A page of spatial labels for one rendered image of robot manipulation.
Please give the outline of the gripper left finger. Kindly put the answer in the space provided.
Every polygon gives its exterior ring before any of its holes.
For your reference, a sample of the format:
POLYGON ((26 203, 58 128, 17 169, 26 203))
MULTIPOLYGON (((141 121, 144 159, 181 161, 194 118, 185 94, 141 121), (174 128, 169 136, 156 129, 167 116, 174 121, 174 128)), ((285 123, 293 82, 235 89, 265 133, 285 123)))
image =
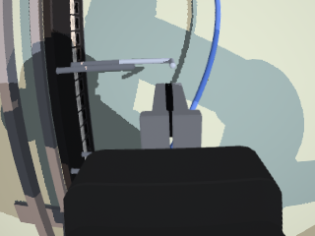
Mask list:
POLYGON ((140 114, 141 147, 170 148, 168 84, 156 84, 152 111, 140 114))

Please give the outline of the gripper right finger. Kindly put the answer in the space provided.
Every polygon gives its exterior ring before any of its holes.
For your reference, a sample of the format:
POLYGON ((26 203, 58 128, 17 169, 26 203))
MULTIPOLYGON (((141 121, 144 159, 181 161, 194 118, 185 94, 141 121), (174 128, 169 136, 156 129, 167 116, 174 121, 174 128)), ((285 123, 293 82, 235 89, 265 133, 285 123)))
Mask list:
POLYGON ((201 111, 188 109, 181 83, 169 83, 168 88, 172 148, 201 148, 201 111))

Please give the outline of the black network patch panel rack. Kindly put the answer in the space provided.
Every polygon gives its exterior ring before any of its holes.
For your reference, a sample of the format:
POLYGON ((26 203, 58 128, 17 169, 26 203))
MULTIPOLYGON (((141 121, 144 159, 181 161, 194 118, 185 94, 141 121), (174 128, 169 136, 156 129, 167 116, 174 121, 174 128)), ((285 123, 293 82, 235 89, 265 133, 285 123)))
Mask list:
POLYGON ((12 0, 0 0, 0 96, 12 154, 27 200, 27 203, 15 202, 14 206, 20 221, 34 224, 39 236, 55 236, 52 227, 63 228, 65 236, 63 199, 90 154, 85 151, 95 151, 87 72, 134 70, 135 64, 158 63, 169 63, 173 69, 175 62, 173 58, 86 62, 83 0, 30 0, 30 24, 38 111, 60 206, 46 206, 38 185, 18 84, 12 0))

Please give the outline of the blue cable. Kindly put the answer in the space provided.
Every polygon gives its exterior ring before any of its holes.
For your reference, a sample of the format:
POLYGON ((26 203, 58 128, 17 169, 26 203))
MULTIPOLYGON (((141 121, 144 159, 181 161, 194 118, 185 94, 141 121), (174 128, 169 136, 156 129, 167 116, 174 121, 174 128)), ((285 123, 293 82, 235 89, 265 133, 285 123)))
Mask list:
POLYGON ((193 99, 193 102, 192 102, 189 110, 196 109, 198 102, 199 102, 199 100, 202 96, 202 93, 204 91, 204 88, 206 86, 209 75, 211 73, 212 66, 213 66, 214 59, 215 59, 215 55, 216 55, 216 51, 217 51, 217 47, 218 47, 220 27, 221 27, 221 0, 215 0, 215 28, 214 28, 212 47, 211 47, 208 63, 207 63, 202 81, 200 82, 200 85, 198 87, 198 90, 196 92, 196 95, 193 99))

